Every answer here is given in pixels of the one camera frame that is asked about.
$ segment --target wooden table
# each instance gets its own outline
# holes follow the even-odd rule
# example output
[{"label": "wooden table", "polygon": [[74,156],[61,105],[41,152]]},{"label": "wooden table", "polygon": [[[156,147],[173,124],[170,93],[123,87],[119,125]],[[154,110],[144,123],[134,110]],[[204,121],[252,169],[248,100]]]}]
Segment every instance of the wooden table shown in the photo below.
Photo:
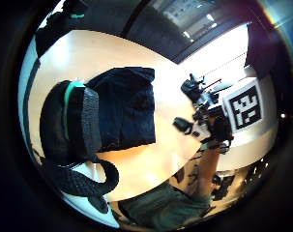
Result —
[{"label": "wooden table", "polygon": [[[125,66],[155,69],[152,84],[157,142],[98,154],[114,163],[120,173],[119,185],[107,195],[108,201],[130,198],[154,188],[177,172],[200,147],[196,139],[184,136],[172,125],[175,117],[191,120],[193,107],[180,90],[190,71],[137,43],[99,32],[72,31],[41,57],[29,99],[31,140],[33,147],[43,154],[40,115],[51,88],[62,80],[87,82],[109,69]],[[97,167],[103,179],[102,170]]]}]

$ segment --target olive green shirt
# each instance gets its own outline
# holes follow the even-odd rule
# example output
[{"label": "olive green shirt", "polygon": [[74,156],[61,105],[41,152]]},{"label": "olive green shirt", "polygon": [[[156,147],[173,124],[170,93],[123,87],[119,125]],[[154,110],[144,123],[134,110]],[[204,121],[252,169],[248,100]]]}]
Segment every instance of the olive green shirt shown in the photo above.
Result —
[{"label": "olive green shirt", "polygon": [[169,231],[182,227],[191,218],[198,218],[209,209],[210,201],[210,194],[188,196],[169,183],[163,183],[120,205],[138,225]]}]

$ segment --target person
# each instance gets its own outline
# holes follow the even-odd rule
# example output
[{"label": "person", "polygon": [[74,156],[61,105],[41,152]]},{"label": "person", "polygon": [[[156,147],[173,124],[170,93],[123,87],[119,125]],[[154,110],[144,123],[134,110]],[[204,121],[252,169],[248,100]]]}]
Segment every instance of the person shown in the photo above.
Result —
[{"label": "person", "polygon": [[202,218],[211,206],[221,142],[201,152],[197,187],[190,194],[164,182],[134,198],[120,201],[120,210],[137,225],[155,231],[178,229]]}]

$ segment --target person's arm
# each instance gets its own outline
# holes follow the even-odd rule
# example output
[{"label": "person's arm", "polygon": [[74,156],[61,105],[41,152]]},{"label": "person's arm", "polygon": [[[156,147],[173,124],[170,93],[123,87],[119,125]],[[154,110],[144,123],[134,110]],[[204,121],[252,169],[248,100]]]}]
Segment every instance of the person's arm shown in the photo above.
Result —
[{"label": "person's arm", "polygon": [[192,195],[203,196],[212,191],[212,180],[216,172],[220,148],[207,149],[202,153],[197,174],[197,188]]}]

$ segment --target black strap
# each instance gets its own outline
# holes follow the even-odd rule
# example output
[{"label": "black strap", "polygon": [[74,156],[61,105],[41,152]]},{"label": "black strap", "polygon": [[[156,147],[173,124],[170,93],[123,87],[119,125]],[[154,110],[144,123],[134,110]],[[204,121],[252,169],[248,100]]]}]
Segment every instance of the black strap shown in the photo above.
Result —
[{"label": "black strap", "polygon": [[105,171],[106,179],[103,183],[93,181],[67,166],[57,165],[48,159],[43,159],[42,168],[54,185],[65,193],[85,197],[103,196],[118,185],[119,173],[109,161],[96,159],[96,163],[99,163]]}]

